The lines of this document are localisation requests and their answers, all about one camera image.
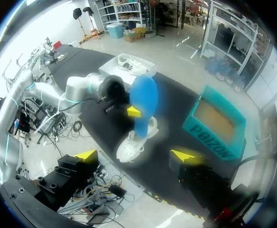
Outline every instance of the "blue object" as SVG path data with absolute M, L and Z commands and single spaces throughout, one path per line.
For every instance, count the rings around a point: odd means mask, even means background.
M 124 36 L 124 28 L 122 23 L 113 23 L 106 26 L 111 38 L 121 38 Z
M 231 68 L 228 66 L 228 62 L 224 59 L 219 61 L 218 73 L 223 77 L 227 77 Z
M 216 75 L 218 71 L 219 61 L 215 57 L 210 57 L 208 59 L 206 70 L 212 75 Z
M 201 98 L 219 109 L 234 124 L 233 136 L 229 145 L 226 145 L 223 140 L 194 116 L 194 112 Z M 241 155 L 246 119 L 228 100 L 208 85 L 205 86 L 201 96 L 191 109 L 182 127 L 189 134 L 210 148 L 211 151 L 223 161 L 238 159 Z
M 142 113 L 134 118 L 135 134 L 144 138 L 148 134 L 148 123 L 158 104 L 158 90 L 154 80 L 147 76 L 137 76 L 130 91 L 130 104 Z
M 14 124 L 15 124 L 15 127 L 19 126 L 19 119 L 18 118 L 15 120 Z

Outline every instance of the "robotic arm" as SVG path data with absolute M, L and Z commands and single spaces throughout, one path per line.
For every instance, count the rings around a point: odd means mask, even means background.
M 112 99 L 126 94 L 123 81 L 117 76 L 102 76 L 90 73 L 86 77 L 70 77 L 65 92 L 56 85 L 35 82 L 32 69 L 38 58 L 46 53 L 45 48 L 37 51 L 29 67 L 22 71 L 5 99 L 0 111 L 0 185 L 16 176 L 16 169 L 22 162 L 22 144 L 8 133 L 13 124 L 23 97 L 33 97 L 63 109 L 66 114 L 81 114 L 83 102 L 87 97 Z

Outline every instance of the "black work surface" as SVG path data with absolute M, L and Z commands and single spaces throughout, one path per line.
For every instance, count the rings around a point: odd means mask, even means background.
M 58 51 L 63 54 L 73 48 L 62 46 Z M 58 86 L 65 90 L 68 77 L 84 77 L 91 72 L 98 72 L 98 68 L 113 57 L 106 53 L 82 49 L 71 58 L 66 58 L 65 64 L 63 61 L 57 63 L 61 66 L 56 71 L 52 70 L 52 73 Z M 196 150 L 208 158 L 210 166 L 217 174 L 226 178 L 230 177 L 241 159 L 229 162 L 220 160 L 182 129 L 181 125 L 198 97 L 196 93 L 160 73 L 156 73 L 153 79 L 159 90 L 159 107 L 155 115 L 159 132 L 146 142 L 144 152 L 134 163 L 120 163 L 116 159 L 120 142 L 133 126 L 131 121 L 122 117 L 116 110 L 105 114 L 105 104 L 96 104 L 94 101 L 85 103 L 80 118 L 105 153 L 134 180 L 170 204 L 206 217 L 208 210 L 199 205 L 189 190 L 180 186 L 177 176 L 170 171 L 170 150 L 179 146 Z

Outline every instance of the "blue storage bin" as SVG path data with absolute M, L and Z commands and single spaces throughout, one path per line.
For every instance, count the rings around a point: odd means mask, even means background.
M 111 38 L 121 38 L 124 36 L 124 28 L 122 23 L 113 23 L 106 26 Z

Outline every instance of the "yellow triangle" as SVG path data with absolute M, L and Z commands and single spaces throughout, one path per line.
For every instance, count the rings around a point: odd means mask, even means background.
M 180 151 L 176 151 L 176 150 L 171 150 L 171 152 L 175 153 L 175 155 L 181 159 L 182 162 L 185 162 L 185 159 L 188 158 L 195 158 L 195 156 L 190 155 L 190 154 L 186 154 L 186 153 L 182 153 Z
M 87 151 L 87 152 L 84 152 L 84 153 L 80 153 L 80 154 L 77 154 L 77 155 L 74 155 L 73 157 L 78 157 L 78 158 L 82 158 L 83 160 L 85 160 L 95 151 L 96 151 L 96 149 L 91 150 L 91 151 Z
M 134 108 L 133 106 L 129 107 L 127 109 L 128 112 L 128 116 L 133 116 L 133 117 L 142 117 L 142 113 L 137 110 L 136 108 Z

